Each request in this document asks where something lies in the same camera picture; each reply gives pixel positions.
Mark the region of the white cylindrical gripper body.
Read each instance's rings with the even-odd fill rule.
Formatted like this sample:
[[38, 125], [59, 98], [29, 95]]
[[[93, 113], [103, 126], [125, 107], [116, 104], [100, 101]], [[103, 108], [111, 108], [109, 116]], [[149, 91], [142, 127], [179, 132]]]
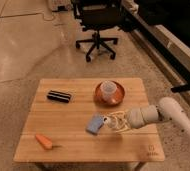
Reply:
[[139, 129], [145, 125], [159, 121], [157, 107], [154, 105], [133, 108], [126, 113], [128, 124], [133, 129]]

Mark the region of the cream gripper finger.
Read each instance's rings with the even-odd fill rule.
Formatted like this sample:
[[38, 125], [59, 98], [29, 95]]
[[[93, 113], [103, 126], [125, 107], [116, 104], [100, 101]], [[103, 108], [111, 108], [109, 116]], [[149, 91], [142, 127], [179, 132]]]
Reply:
[[107, 117], [115, 117], [120, 119], [126, 119], [126, 111], [115, 111], [106, 114]]
[[130, 129], [130, 127], [128, 126], [128, 124], [126, 122], [120, 122], [120, 121], [118, 121], [118, 122], [114, 122], [113, 123], [112, 130], [114, 132], [117, 132], [117, 133], [119, 133], [119, 132], [125, 132], [125, 131], [128, 131], [129, 129]]

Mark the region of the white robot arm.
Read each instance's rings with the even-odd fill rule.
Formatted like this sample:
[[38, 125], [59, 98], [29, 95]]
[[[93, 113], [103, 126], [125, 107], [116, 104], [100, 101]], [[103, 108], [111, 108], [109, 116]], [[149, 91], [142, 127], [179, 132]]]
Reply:
[[172, 121], [190, 141], [190, 119], [181, 105], [171, 97], [164, 97], [157, 105], [116, 111], [104, 116], [104, 124], [115, 132], [140, 129], [150, 124]]

